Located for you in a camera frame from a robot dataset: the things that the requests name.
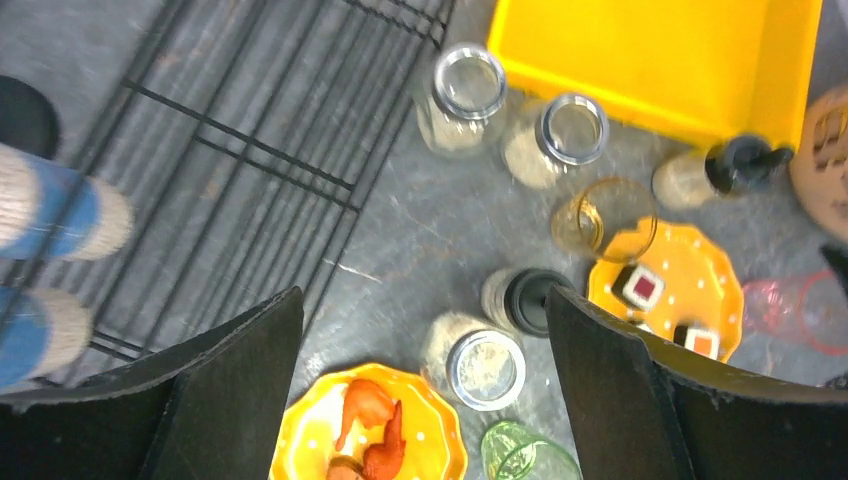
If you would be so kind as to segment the black cap shaker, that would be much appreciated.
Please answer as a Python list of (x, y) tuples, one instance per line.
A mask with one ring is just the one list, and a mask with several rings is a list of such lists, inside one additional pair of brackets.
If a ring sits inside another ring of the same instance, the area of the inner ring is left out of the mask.
[(555, 270), (503, 268), (484, 281), (481, 307), (499, 328), (535, 338), (548, 338), (547, 295), (554, 286), (574, 288), (568, 277)]
[(794, 155), (789, 145), (773, 146), (762, 136), (742, 134), (668, 159), (655, 169), (652, 190), (665, 208), (692, 210), (768, 188)]

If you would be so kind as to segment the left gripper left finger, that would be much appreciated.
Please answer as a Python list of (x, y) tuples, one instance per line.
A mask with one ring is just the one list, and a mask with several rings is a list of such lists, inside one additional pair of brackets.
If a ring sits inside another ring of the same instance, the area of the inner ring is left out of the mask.
[(264, 479), (302, 341), (291, 288), (74, 388), (1, 398), (5, 479)]

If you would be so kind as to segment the blue band spice jar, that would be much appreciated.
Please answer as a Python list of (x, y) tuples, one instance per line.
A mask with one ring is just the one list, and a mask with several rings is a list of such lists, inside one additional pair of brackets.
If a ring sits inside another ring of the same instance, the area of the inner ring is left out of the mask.
[(133, 221), (129, 201), (109, 183), (1, 146), (3, 258), (32, 259), (48, 243), (48, 259), (97, 260), (127, 242)]
[(93, 331), (92, 313), (62, 290), (34, 289), (1, 319), (1, 387), (49, 374), (76, 360)]

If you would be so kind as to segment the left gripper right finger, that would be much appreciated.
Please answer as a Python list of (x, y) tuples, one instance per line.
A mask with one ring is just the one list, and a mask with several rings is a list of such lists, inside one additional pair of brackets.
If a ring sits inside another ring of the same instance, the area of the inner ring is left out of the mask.
[(692, 353), (554, 287), (546, 315), (587, 479), (843, 479), (847, 394)]

